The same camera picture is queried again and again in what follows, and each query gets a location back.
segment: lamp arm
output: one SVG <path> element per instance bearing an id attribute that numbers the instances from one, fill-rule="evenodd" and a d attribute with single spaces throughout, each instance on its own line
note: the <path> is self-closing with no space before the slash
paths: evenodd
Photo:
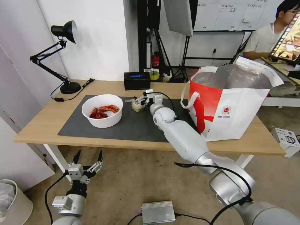
<path id="1" fill-rule="evenodd" d="M 64 49 L 66 47 L 66 41 L 65 40 L 61 40 L 59 42 L 57 42 L 56 44 L 50 46 L 49 48 L 41 51 L 40 53 L 30 56 L 30 61 L 36 65 L 38 65 L 39 67 L 43 68 L 44 70 L 46 70 L 47 72 L 51 73 L 53 76 L 55 76 L 56 78 L 60 79 L 61 81 L 63 81 L 64 83 L 70 83 L 70 81 L 68 80 L 67 77 L 63 77 L 62 75 L 60 75 L 59 73 L 51 70 L 49 67 L 45 66 L 44 64 L 42 64 L 42 60 L 59 52 L 60 50 Z M 47 53 L 47 54 L 43 54 L 44 52 L 54 48 L 55 46 L 60 45 L 61 48 L 51 52 L 51 53 Z"/>

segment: glasses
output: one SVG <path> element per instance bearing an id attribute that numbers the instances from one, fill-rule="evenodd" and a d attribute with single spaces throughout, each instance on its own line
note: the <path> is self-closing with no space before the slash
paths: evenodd
<path id="1" fill-rule="evenodd" d="M 298 12 L 298 10 L 288 10 L 289 13 L 293 13 L 296 14 Z"/>

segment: white shirt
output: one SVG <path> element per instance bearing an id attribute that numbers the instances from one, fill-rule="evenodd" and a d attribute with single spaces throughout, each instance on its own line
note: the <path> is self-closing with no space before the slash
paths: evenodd
<path id="1" fill-rule="evenodd" d="M 252 33 L 243 52 L 269 53 L 283 32 L 276 34 L 274 24 L 268 24 Z"/>

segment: lamp base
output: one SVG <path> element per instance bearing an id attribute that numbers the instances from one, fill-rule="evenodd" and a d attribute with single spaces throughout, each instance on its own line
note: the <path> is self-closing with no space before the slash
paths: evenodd
<path id="1" fill-rule="evenodd" d="M 76 82 L 70 82 L 70 83 L 65 83 L 60 87 L 60 92 L 62 94 L 74 94 L 78 91 L 80 91 L 81 86 L 79 83 Z"/>

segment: red food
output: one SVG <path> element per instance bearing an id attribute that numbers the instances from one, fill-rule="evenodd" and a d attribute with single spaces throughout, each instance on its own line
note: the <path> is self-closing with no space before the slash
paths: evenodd
<path id="1" fill-rule="evenodd" d="M 100 107 L 99 110 L 102 110 L 102 111 L 104 111 L 104 112 L 112 111 L 113 113 L 117 113 L 114 109 L 112 109 L 112 108 L 107 108 L 107 107 L 105 107 L 105 106 Z"/>
<path id="2" fill-rule="evenodd" d="M 97 113 L 98 109 L 97 108 L 94 108 L 91 115 L 90 115 L 90 118 L 93 118 L 95 119 L 96 118 L 96 113 Z"/>
<path id="3" fill-rule="evenodd" d="M 98 110 L 96 113 L 96 119 L 103 119 L 103 118 L 107 118 L 108 115 L 103 112 L 102 110 Z"/>
<path id="4" fill-rule="evenodd" d="M 117 113 L 119 111 L 119 108 L 114 105 L 100 106 L 99 109 L 94 108 L 90 115 L 90 118 L 93 118 L 93 119 L 107 118 L 108 115 L 105 112 L 108 112 L 108 111 Z"/>
<path id="5" fill-rule="evenodd" d="M 119 111 L 119 108 L 117 106 L 114 106 L 114 105 L 108 105 L 108 106 L 103 106 L 103 107 L 113 109 L 113 110 L 115 110 L 117 112 Z"/>

